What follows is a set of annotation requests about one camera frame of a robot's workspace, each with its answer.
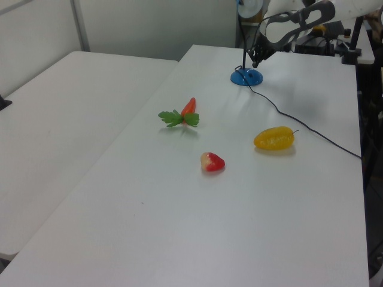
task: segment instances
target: red strawberry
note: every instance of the red strawberry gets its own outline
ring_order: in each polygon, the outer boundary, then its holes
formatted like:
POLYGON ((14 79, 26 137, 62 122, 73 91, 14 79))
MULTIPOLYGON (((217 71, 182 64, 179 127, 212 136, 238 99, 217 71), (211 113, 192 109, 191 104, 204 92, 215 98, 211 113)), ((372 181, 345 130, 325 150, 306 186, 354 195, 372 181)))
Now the red strawberry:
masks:
POLYGON ((201 166, 207 172, 215 172, 225 167, 225 161, 212 152, 204 152, 201 155, 201 166))

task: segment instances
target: table surface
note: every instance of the table surface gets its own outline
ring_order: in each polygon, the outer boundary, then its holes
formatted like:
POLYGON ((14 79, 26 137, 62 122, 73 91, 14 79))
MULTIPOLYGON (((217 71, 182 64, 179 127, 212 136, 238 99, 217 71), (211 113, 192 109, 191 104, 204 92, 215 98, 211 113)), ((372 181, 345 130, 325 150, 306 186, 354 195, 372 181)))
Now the table surface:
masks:
MULTIPOLYGON (((352 31, 354 31, 355 21, 356 19, 342 21, 343 27, 345 29, 351 29, 351 36, 352 31)), ((358 57, 358 64, 372 65, 375 61, 375 56, 373 54, 370 39, 364 25, 362 25, 360 28, 357 48, 361 49, 361 56, 358 57)))
POLYGON ((7 97, 0 258, 21 250, 176 65, 74 52, 7 97))
MULTIPOLYGON (((241 59, 192 46, 0 285, 368 286, 360 160, 232 84, 241 59), (191 97, 199 126, 166 128, 158 113, 191 97), (299 130, 291 148, 254 148, 281 125, 299 130), (207 151, 222 172, 201 170, 207 151)), ((259 71, 256 91, 360 153, 355 67, 276 53, 259 71)))

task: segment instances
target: white wall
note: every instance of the white wall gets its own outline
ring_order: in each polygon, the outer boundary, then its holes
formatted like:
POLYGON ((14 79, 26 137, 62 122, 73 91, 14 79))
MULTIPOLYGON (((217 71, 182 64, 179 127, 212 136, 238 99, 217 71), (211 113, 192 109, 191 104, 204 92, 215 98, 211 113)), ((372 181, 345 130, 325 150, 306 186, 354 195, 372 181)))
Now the white wall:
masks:
POLYGON ((0 94, 8 96, 79 50, 70 0, 33 0, 1 14, 0 94))
POLYGON ((180 60, 193 44, 235 46, 234 0, 75 3, 92 52, 180 60))

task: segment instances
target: black stand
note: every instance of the black stand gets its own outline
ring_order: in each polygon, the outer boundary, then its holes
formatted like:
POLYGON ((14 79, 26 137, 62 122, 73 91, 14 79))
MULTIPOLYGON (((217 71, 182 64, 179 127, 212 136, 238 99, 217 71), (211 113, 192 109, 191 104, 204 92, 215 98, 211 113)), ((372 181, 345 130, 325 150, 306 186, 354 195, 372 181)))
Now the black stand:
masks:
POLYGON ((363 16, 357 17, 349 47, 347 47, 346 43, 343 43, 342 46, 339 45, 335 48, 335 53, 342 56, 342 64, 356 65, 358 63, 358 57, 361 56, 361 49, 356 49, 356 46, 358 43, 359 32, 362 24, 363 16))
POLYGON ((0 96, 0 111, 2 111, 3 109, 5 109, 7 106, 9 106, 10 104, 12 104, 12 102, 10 100, 4 100, 2 98, 2 96, 0 96))

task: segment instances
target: white robot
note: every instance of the white robot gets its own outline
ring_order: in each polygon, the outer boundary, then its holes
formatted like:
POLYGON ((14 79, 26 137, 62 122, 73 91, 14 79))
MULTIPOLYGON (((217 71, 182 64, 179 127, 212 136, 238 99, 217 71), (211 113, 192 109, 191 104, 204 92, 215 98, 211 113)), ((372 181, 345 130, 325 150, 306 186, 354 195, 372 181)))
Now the white robot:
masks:
MULTIPOLYGON (((241 17, 251 17, 263 0, 238 0, 241 17)), ((249 52, 256 68, 275 51, 306 35, 314 26, 351 19, 377 10, 383 0, 271 0, 256 44, 249 52)))

